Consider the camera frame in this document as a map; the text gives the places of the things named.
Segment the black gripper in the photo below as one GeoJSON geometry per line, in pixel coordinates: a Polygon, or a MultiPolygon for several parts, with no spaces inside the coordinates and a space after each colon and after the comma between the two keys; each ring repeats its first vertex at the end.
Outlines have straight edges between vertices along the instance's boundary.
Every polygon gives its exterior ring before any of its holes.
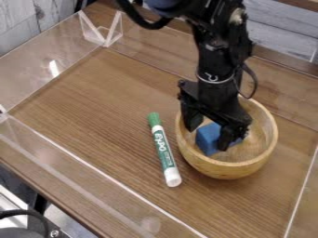
{"type": "Polygon", "coordinates": [[[253,123],[250,114],[240,104],[242,74],[233,74],[221,80],[217,75],[198,75],[198,81],[182,79],[178,82],[181,110],[185,126],[193,132],[205,117],[221,125],[218,149],[225,152],[236,139],[246,137],[253,123]]]}

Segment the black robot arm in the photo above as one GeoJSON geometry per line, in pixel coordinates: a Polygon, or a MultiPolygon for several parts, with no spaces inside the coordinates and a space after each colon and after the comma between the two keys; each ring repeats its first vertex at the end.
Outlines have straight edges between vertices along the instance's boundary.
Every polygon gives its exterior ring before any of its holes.
{"type": "Polygon", "coordinates": [[[115,0],[132,20],[149,30],[160,30],[184,18],[192,27],[200,53],[196,82],[181,80],[178,87],[186,129],[194,131],[205,118],[221,125],[217,148],[225,152],[230,144],[248,136],[253,123],[240,104],[242,76],[254,71],[246,64],[254,43],[248,32],[244,0],[145,0],[161,16],[145,19],[130,0],[115,0]]]}

